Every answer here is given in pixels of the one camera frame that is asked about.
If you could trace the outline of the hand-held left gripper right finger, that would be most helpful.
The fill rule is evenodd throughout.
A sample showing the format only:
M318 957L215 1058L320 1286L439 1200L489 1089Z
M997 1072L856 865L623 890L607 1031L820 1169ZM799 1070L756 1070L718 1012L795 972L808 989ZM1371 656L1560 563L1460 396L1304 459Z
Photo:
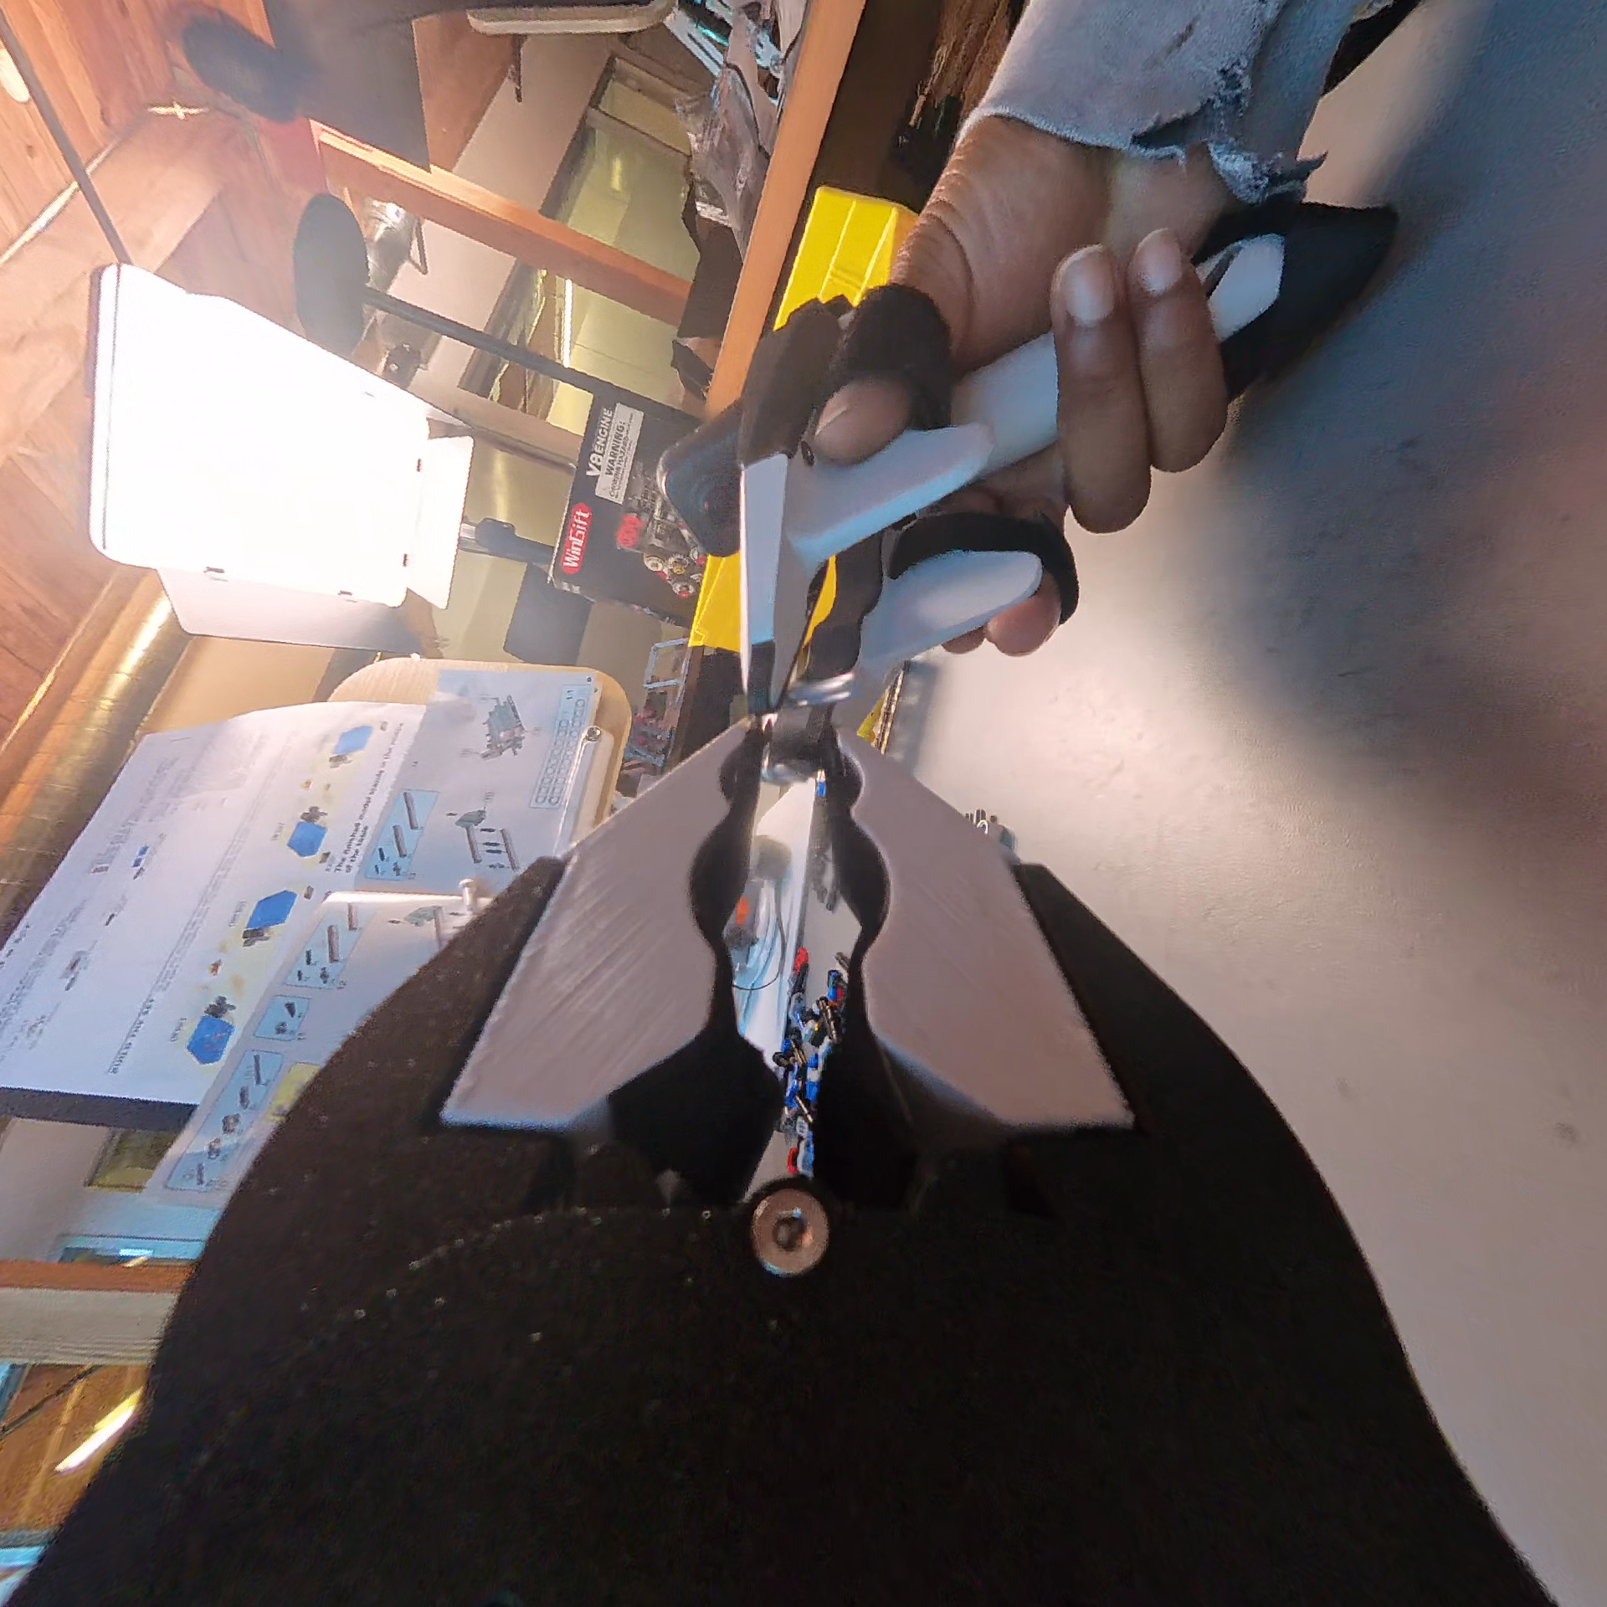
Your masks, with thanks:
M1019 865L856 735L837 742L841 869L862 926L827 1133L1126 1133L1133 1108Z

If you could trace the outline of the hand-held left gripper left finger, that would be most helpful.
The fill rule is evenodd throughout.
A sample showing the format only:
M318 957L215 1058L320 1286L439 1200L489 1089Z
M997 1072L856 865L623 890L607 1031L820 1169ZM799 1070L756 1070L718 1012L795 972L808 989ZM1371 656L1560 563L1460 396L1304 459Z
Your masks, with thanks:
M577 1133L733 1003L766 737L739 725L569 853L441 1117Z

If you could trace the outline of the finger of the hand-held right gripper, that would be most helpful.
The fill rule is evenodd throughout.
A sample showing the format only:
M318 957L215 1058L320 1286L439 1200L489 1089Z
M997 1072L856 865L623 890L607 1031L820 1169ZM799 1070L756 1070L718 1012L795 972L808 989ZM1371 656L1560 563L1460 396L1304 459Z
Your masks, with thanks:
M812 574L789 536L808 452L774 454L739 475L739 622L749 710L776 714L804 653Z

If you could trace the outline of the chrome two-hole beam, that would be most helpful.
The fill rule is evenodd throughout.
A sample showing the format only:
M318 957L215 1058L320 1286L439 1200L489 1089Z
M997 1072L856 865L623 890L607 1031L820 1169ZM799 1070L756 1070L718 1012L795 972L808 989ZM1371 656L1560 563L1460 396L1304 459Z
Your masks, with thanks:
M785 788L812 785L829 762L833 741L831 708L791 706L779 710L768 725L762 777Z

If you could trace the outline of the person's right hand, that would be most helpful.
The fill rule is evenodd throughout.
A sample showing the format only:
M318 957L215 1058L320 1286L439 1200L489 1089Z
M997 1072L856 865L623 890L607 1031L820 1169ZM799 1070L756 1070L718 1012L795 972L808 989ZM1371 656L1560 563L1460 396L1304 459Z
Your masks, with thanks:
M1216 448L1229 396L1193 255L1235 207L1202 149L1078 147L1005 117L959 138L892 281L944 314L961 375L1045 333L1059 354L1057 446L959 509L1110 534L1147 509L1154 473Z

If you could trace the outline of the yellow storage bin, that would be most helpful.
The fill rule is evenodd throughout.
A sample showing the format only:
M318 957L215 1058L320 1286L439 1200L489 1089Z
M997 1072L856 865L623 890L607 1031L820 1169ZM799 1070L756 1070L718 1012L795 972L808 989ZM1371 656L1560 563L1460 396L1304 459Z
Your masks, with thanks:
M689 645L697 651L697 677L689 679L689 706L699 714L722 714L732 721L747 716L747 679L739 653L739 563L714 557L697 599ZM875 672L869 689L856 689L833 706L839 731L867 739L879 752L890 754L904 677L909 660Z
M821 186L810 203L791 274L779 293L774 329L816 301L858 306L892 279L917 213L883 197Z

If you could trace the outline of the black product box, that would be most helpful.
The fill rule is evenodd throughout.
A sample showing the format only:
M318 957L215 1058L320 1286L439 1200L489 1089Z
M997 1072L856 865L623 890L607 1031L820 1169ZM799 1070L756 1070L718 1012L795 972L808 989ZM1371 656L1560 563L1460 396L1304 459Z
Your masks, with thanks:
M663 456L693 431L678 410L592 400L554 544L550 580L592 603L689 628L711 555L659 486Z

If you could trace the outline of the pile of mixed small connectors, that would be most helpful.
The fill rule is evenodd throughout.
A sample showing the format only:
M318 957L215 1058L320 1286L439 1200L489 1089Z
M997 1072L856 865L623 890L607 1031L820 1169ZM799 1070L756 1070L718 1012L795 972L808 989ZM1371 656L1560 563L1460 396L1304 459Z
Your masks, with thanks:
M791 1142L791 1171L812 1173L814 1131L818 1116L820 1087L835 1047L846 1029L846 1006L850 993L848 953L837 953L829 966L823 993L810 997L810 953L797 951L791 978L787 1016L781 1047L772 1056L772 1066L783 1093L783 1108L777 1129Z

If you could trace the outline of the wooden workbench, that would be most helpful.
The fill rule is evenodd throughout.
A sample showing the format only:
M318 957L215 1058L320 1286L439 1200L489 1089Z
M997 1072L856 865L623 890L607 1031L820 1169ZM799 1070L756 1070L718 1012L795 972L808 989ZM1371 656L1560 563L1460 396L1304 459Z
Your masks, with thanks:
M865 2L814 2L810 6L751 247L711 379L707 415L739 400L758 341L772 329L777 293L789 270L793 235L812 193L812 174L865 8Z

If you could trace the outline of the white instruction sheet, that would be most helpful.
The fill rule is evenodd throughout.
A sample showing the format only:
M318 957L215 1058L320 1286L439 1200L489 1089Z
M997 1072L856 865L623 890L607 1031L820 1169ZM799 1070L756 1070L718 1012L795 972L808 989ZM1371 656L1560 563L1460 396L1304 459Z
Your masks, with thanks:
M7 1094L184 1119L148 1192L219 1209L345 1039L577 838L535 698L318 702L144 739L5 947Z

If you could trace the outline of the black round stool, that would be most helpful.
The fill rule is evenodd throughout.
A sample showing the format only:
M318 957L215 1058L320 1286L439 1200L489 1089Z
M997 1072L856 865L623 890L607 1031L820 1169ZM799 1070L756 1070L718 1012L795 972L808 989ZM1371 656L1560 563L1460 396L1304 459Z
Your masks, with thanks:
M370 283L366 237L351 207L332 193L316 193L305 207L293 243L295 316L307 339L351 358L360 346L370 314L393 314L452 343L494 356L559 385L613 394L617 387L596 375L517 346L508 339L471 329L452 318L410 304Z

